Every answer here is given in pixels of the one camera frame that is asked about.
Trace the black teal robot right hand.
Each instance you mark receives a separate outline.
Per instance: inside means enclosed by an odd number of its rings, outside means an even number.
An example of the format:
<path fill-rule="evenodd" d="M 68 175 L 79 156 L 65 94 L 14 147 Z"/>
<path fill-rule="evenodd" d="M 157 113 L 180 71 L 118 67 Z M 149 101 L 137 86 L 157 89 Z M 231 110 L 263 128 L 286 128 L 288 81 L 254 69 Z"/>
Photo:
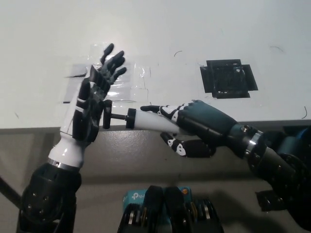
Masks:
<path fill-rule="evenodd" d="M 186 132 L 199 137 L 198 140 L 182 141 L 162 132 L 163 141 L 178 155 L 188 158 L 209 158 L 218 147 L 226 146 L 239 158 L 262 156 L 266 145 L 262 132 L 239 124 L 222 111 L 193 100 L 180 106 L 147 105 L 140 108 L 165 117 Z"/>

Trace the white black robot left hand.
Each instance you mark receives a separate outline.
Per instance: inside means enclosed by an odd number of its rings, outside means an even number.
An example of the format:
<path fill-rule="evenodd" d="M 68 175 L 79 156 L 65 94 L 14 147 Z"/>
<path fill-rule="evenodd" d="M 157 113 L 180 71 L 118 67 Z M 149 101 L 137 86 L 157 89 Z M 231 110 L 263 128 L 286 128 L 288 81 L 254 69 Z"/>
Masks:
<path fill-rule="evenodd" d="M 60 141 L 52 148 L 48 163 L 65 170 L 79 170 L 85 149 L 95 141 L 104 111 L 104 99 L 117 78 L 126 72 L 124 51 L 111 56 L 109 44 L 100 58 L 101 66 L 91 66 L 90 74 L 78 85 L 60 128 Z"/>

